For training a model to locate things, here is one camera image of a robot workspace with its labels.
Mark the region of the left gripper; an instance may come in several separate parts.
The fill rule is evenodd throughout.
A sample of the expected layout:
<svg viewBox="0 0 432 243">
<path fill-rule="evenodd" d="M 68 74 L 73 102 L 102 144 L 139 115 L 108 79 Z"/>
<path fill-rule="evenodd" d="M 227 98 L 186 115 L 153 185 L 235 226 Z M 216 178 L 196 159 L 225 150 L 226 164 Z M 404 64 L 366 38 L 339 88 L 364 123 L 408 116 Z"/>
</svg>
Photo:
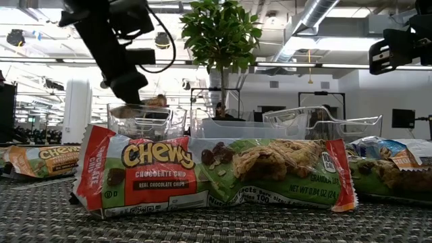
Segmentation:
<svg viewBox="0 0 432 243">
<path fill-rule="evenodd" d="M 141 104 L 139 90 L 148 84 L 136 66 L 155 58 L 147 50 L 127 50 L 132 41 L 154 30 L 147 1 L 64 0 L 59 26 L 73 25 L 114 95 Z"/>
</svg>

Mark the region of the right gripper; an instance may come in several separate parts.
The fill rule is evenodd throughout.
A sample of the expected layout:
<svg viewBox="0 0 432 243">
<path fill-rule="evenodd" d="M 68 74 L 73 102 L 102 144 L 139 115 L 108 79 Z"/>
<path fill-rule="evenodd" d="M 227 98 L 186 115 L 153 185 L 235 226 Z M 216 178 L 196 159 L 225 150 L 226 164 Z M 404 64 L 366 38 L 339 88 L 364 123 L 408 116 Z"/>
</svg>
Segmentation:
<svg viewBox="0 0 432 243">
<path fill-rule="evenodd" d="M 419 58 L 423 66 L 431 65 L 431 0 L 416 0 L 417 14 L 409 19 L 410 40 L 407 31 L 385 29 L 383 40 L 369 49 L 369 72 L 372 75 L 394 71 L 398 66 Z"/>
</svg>

